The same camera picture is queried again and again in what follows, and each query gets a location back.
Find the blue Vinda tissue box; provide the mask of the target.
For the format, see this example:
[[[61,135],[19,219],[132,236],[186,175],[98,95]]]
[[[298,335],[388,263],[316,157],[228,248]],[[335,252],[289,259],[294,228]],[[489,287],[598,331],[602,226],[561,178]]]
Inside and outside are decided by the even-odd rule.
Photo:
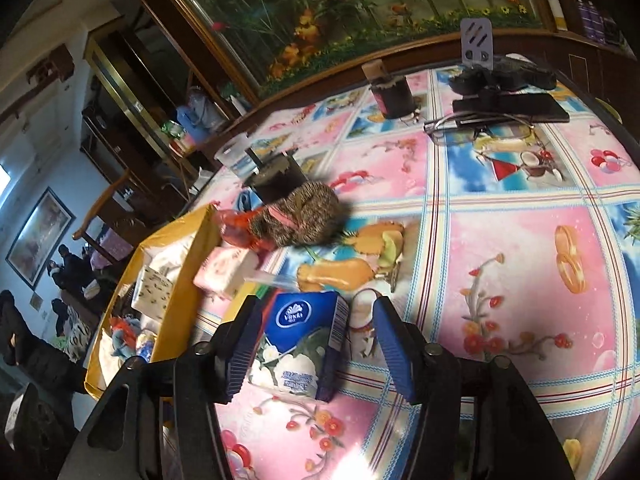
[[[268,309],[248,381],[288,396],[329,402],[349,305],[334,290],[279,292]]]

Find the brown knitted yarn bundle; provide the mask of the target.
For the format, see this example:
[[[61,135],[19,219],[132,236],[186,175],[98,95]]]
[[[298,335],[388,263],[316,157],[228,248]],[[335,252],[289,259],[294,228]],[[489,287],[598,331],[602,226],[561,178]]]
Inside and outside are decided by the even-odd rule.
[[[333,188],[308,181],[285,198],[262,206],[248,222],[248,230],[277,247],[317,246],[332,240],[345,214]]]

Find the white printed tissue pack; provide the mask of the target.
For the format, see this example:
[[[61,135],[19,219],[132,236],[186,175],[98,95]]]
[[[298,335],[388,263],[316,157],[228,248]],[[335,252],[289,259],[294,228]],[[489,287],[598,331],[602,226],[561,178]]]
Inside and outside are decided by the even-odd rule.
[[[132,293],[131,307],[156,322],[162,322],[174,283],[150,266],[142,266]]]

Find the pink tissue pack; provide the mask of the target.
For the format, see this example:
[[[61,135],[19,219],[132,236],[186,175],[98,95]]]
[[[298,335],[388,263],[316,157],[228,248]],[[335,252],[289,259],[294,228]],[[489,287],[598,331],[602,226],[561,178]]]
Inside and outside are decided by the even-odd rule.
[[[216,247],[196,272],[193,284],[209,296],[231,300],[258,263],[258,255],[250,249]]]

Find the yellow cardboard box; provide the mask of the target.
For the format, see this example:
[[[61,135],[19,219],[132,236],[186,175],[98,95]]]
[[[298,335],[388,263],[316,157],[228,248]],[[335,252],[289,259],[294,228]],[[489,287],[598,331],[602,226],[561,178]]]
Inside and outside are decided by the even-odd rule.
[[[220,244],[216,208],[189,212],[141,242],[108,304],[91,348],[85,388],[98,400],[144,330],[154,336],[150,360],[186,350],[204,292],[194,285],[206,257]]]

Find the red blue knitted toy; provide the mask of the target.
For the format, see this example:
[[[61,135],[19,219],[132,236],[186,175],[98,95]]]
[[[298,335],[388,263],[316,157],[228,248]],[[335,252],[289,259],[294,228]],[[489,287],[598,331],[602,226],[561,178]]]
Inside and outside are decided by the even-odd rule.
[[[150,362],[155,347],[156,335],[152,330],[143,328],[140,321],[132,316],[112,316],[111,325],[111,356],[122,361],[138,356],[145,362]]]

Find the blue cloth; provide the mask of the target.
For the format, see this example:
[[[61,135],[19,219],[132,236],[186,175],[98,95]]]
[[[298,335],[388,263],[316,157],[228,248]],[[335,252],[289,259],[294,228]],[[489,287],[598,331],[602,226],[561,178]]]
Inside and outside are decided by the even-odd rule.
[[[250,188],[243,188],[234,202],[233,209],[239,212],[249,212],[261,206],[262,200],[259,196]]]

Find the colourful printed tablecloth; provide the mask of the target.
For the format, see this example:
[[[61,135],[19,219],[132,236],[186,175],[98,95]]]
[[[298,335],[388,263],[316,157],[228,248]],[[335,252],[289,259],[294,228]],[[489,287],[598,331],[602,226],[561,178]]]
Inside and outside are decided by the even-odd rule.
[[[285,248],[267,271],[347,273],[346,361],[328,403],[283,401],[274,370],[219,411],[237,479],[397,479],[419,411],[397,392],[372,300],[456,356],[505,356],[529,383],[579,479],[608,474],[639,423],[639,143],[568,82],[564,124],[435,144],[386,120],[367,89],[278,110],[250,132],[352,206],[342,237]]]

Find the black round holder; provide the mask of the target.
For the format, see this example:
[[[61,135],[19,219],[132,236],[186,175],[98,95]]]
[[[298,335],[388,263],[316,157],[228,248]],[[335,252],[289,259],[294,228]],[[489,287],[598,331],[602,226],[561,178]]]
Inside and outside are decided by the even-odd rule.
[[[242,188],[250,188],[264,204],[287,198],[307,181],[294,158],[296,152],[296,148],[292,148],[261,159],[251,148],[247,148],[245,153],[254,162],[257,171],[243,182]]]

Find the clear plastic cup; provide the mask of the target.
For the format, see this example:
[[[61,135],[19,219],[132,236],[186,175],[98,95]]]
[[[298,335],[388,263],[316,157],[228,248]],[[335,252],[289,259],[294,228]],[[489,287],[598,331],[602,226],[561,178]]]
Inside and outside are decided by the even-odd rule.
[[[248,148],[250,148],[250,138],[246,133],[240,133],[216,151],[215,158],[224,166],[231,168],[245,157],[250,158],[246,154]]]

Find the wooden chair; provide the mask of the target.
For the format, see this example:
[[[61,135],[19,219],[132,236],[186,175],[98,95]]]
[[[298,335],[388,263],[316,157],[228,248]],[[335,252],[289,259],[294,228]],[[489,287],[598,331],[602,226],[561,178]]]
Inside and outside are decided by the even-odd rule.
[[[126,210],[114,199],[114,195],[129,183],[131,183],[131,174],[127,169],[96,199],[82,220],[79,229],[72,235],[73,240],[84,240],[111,264],[118,263],[118,260],[88,233],[89,226],[94,219],[100,219],[107,229],[115,232],[131,247],[137,247],[151,233],[151,230],[141,221],[134,210]]]

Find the black rimmed eyeglasses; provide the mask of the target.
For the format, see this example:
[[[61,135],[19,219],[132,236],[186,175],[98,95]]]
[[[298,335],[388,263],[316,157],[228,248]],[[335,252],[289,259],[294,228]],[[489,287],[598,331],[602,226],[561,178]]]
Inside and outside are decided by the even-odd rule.
[[[423,131],[439,146],[471,144],[477,140],[525,139],[535,132],[525,117],[487,112],[453,112],[427,120]]]

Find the blue thermos jug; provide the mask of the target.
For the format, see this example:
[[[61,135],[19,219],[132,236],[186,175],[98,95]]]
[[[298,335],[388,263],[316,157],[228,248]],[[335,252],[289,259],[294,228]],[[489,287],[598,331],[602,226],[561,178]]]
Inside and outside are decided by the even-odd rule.
[[[209,138],[209,130],[190,106],[178,106],[176,114],[177,122],[195,144],[202,144]]]

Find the black cylinder with cork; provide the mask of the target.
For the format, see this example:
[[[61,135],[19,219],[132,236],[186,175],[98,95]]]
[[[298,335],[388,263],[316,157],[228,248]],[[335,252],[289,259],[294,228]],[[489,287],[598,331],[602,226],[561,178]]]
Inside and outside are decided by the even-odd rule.
[[[390,74],[382,60],[364,63],[361,69],[385,119],[408,117],[416,111],[416,101],[405,76]]]

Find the purple marker card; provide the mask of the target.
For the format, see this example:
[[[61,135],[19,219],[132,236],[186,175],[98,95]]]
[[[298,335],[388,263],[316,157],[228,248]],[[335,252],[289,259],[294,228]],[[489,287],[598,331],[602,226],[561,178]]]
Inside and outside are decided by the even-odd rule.
[[[460,21],[461,61],[465,67],[494,68],[494,35],[489,18]]]

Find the flower mural glass panel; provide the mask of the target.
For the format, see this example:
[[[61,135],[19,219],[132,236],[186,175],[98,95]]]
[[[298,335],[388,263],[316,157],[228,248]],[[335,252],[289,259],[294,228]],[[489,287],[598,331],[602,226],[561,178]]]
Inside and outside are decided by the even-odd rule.
[[[258,98],[360,56],[456,32],[462,18],[539,28],[533,0],[178,0]]]

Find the framed wall painting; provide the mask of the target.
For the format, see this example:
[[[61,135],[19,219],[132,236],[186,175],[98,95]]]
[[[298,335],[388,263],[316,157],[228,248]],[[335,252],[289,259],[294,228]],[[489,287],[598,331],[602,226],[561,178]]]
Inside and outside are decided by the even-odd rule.
[[[6,263],[31,290],[75,219],[50,186],[32,207],[6,254]]]

